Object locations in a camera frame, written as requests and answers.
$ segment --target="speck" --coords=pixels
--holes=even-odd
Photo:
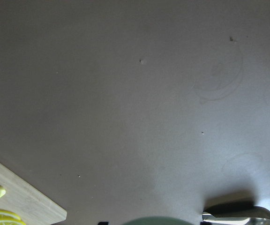
[[[145,65],[145,64],[146,64],[146,60],[139,60],[139,63],[140,63],[141,65]]]

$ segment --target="cutting board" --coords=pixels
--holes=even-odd
[[[0,210],[18,214],[27,225],[50,225],[66,219],[63,208],[2,164],[0,185],[6,189],[0,198]]]

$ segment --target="wooden cutting board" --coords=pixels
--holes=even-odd
[[[27,225],[50,225],[66,219],[63,208],[2,164],[0,185],[6,189],[0,198],[0,210],[18,214]]]

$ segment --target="bamboo cutting board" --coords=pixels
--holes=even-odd
[[[18,214],[27,225],[50,225],[66,219],[67,212],[51,199],[0,164],[0,185],[6,194],[0,210]]]

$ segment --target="gray countertop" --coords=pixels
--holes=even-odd
[[[0,1],[0,162],[63,225],[270,210],[270,1]]]

